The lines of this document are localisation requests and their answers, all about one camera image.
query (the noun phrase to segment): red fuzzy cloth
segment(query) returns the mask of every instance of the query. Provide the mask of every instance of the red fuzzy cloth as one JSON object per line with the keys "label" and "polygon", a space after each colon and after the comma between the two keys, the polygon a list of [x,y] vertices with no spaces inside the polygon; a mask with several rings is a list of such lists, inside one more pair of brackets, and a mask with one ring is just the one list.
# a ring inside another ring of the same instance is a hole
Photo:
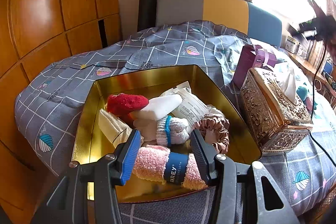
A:
{"label": "red fuzzy cloth", "polygon": [[110,95],[107,101],[107,112],[116,116],[127,115],[128,113],[141,110],[149,101],[142,95],[131,95],[120,93],[119,95]]}

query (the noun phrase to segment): pink washcloth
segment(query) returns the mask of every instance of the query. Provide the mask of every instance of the pink washcloth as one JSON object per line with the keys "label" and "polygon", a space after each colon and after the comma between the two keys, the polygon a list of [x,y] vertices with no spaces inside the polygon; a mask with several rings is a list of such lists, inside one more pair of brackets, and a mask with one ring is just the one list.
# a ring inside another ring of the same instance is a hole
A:
{"label": "pink washcloth", "polygon": [[[169,153],[169,148],[159,145],[141,147],[135,160],[133,173],[141,179],[158,181],[165,184],[166,181],[163,177],[166,163],[169,160]],[[198,171],[194,154],[189,154],[182,186],[192,190],[206,187]]]}

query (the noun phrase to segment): black cylinder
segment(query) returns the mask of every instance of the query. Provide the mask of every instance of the black cylinder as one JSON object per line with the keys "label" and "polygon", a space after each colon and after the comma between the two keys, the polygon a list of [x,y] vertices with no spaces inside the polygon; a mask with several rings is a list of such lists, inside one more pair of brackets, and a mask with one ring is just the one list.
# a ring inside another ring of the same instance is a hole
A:
{"label": "black cylinder", "polygon": [[139,0],[138,31],[155,27],[156,1]]}

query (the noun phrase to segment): blue elastic band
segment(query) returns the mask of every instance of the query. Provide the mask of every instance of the blue elastic band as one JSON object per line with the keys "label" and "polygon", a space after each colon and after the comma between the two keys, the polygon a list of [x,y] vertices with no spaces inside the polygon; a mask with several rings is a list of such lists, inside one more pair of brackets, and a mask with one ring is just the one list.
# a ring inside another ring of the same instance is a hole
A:
{"label": "blue elastic band", "polygon": [[167,120],[166,120],[166,127],[165,127],[165,131],[166,131],[166,135],[167,135],[168,147],[171,146],[170,129],[169,129],[170,119],[171,119],[171,116],[168,116]]}

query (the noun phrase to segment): metal container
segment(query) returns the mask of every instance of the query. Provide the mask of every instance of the metal container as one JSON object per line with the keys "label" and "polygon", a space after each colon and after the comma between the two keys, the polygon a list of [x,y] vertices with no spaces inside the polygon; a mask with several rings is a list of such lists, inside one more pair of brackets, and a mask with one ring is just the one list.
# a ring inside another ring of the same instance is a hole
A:
{"label": "metal container", "polygon": [[[84,104],[77,129],[72,160],[81,164],[97,161],[112,153],[114,147],[98,126],[98,114],[104,108],[110,94],[139,94],[148,99],[189,81],[192,93],[205,104],[212,104],[221,110],[230,121],[230,146],[228,156],[236,162],[251,164],[261,157],[261,150],[237,110],[215,83],[195,65],[174,66],[140,70],[97,80],[93,83]],[[177,153],[190,153],[189,141],[184,145],[174,145]],[[150,202],[181,196],[194,192],[178,185],[152,182],[131,175],[123,187],[117,186],[119,202]],[[89,183],[88,198],[94,199],[93,183]]]}
{"label": "metal container", "polygon": [[310,114],[300,97],[296,94],[296,103],[292,103],[271,71],[250,68],[240,96],[245,120],[263,154],[292,150],[312,129]]}

